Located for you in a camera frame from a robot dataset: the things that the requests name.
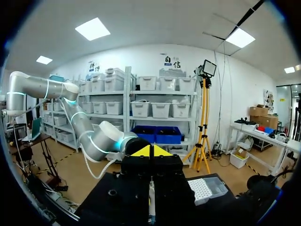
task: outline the white wall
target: white wall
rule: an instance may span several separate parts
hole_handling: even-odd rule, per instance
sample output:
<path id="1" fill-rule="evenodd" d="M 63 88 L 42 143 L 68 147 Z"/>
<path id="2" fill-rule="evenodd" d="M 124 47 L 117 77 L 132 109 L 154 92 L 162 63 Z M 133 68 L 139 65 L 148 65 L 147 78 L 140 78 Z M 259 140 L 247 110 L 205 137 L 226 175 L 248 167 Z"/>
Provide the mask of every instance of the white wall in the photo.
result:
<path id="1" fill-rule="evenodd" d="M 301 84 L 301 76 L 297 76 L 292 79 L 283 79 L 283 80 L 276 81 L 277 86 L 294 85 L 294 84 Z"/>
<path id="2" fill-rule="evenodd" d="M 178 57 L 181 68 L 193 75 L 193 70 L 202 64 L 205 59 L 215 62 L 213 51 L 180 45 L 143 45 L 119 48 L 91 54 L 71 61 L 52 73 L 58 73 L 65 78 L 85 78 L 88 62 L 93 60 L 99 63 L 101 71 L 109 67 L 118 67 L 124 70 L 125 66 L 132 66 L 132 72 L 138 76 L 158 76 L 164 68 L 166 53 L 171 58 Z M 276 85 L 266 74 L 234 58 L 226 59 L 224 82 L 222 88 L 222 113 L 221 113 L 221 141 L 226 143 L 231 121 L 246 117 L 250 106 L 263 103 L 263 90 L 267 89 L 276 95 Z M 217 54 L 217 61 L 221 76 L 223 75 L 224 56 Z M 213 142 L 219 114 L 220 85 L 218 73 L 212 78 L 210 89 L 210 114 L 208 134 Z"/>

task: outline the white ceiling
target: white ceiling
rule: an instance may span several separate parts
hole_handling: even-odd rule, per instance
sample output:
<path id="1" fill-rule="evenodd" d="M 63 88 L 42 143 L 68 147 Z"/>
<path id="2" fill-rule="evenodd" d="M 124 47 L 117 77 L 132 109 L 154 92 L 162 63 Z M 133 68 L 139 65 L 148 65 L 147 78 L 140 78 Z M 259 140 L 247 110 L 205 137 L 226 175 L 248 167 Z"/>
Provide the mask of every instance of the white ceiling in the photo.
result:
<path id="1" fill-rule="evenodd" d="M 139 44 L 181 44 L 223 53 L 222 40 L 258 0 L 48 0 L 43 1 L 19 31 L 7 69 L 47 75 L 80 56 Z M 93 41 L 75 27 L 99 17 L 111 32 Z M 297 57 L 284 29 L 266 4 L 241 28 L 256 40 L 243 49 L 225 42 L 225 53 L 267 73 L 276 80 L 301 76 L 285 74 Z M 36 63 L 40 56 L 53 61 Z"/>

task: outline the cardboard box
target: cardboard box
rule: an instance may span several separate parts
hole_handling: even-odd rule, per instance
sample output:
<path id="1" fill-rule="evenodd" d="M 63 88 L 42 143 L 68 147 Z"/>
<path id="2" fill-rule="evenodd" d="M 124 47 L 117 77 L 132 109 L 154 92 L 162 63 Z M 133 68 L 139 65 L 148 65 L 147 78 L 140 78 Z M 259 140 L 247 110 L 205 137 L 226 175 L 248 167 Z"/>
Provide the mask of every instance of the cardboard box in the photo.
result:
<path id="1" fill-rule="evenodd" d="M 256 122 L 260 126 L 269 127 L 272 129 L 277 129 L 278 126 L 278 117 L 273 115 L 251 116 L 250 121 Z"/>
<path id="2" fill-rule="evenodd" d="M 264 116 L 268 115 L 268 108 L 265 107 L 250 107 L 250 116 Z"/>
<path id="3" fill-rule="evenodd" d="M 248 153 L 247 150 L 245 150 L 244 148 L 237 146 L 236 151 L 235 151 L 235 155 L 241 159 L 245 159 L 246 158 L 246 154 Z"/>
<path id="4" fill-rule="evenodd" d="M 261 116 L 261 125 L 272 129 L 277 129 L 278 117 L 273 115 Z"/>

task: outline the laptop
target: laptop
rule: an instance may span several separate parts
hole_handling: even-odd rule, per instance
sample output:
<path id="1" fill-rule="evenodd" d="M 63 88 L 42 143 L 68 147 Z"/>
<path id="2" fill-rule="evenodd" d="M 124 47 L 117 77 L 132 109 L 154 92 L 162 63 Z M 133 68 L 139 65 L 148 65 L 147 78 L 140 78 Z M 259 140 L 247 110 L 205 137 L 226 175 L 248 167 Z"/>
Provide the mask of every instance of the laptop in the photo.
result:
<path id="1" fill-rule="evenodd" d="M 30 134 L 30 137 L 26 136 L 25 138 L 22 139 L 22 141 L 35 140 L 39 135 L 41 135 L 40 126 L 41 126 L 41 118 L 33 120 L 33 122 L 32 122 L 32 132 Z"/>

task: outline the blue storage bin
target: blue storage bin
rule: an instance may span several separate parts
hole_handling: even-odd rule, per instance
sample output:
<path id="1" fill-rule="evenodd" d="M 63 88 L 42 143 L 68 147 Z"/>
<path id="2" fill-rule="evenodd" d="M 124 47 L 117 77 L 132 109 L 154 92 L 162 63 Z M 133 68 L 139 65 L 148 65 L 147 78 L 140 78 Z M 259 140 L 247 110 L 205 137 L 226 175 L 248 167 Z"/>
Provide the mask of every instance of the blue storage bin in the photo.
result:
<path id="1" fill-rule="evenodd" d="M 64 82 L 65 81 L 65 78 L 64 77 L 61 77 L 61 76 L 58 76 L 58 75 L 55 75 L 55 74 L 51 74 L 49 76 L 49 79 L 50 80 L 54 80 L 54 81 L 61 81 L 61 82 Z"/>
<path id="2" fill-rule="evenodd" d="M 274 132 L 274 129 L 266 127 L 266 128 L 264 128 L 264 132 L 271 134 L 272 132 Z"/>
<path id="3" fill-rule="evenodd" d="M 158 126 L 156 130 L 157 144 L 180 144 L 181 133 L 178 127 L 174 126 Z"/>
<path id="4" fill-rule="evenodd" d="M 132 132 L 137 134 L 138 137 L 143 138 L 150 143 L 155 142 L 155 133 L 156 133 L 155 126 L 135 126 L 132 129 Z"/>

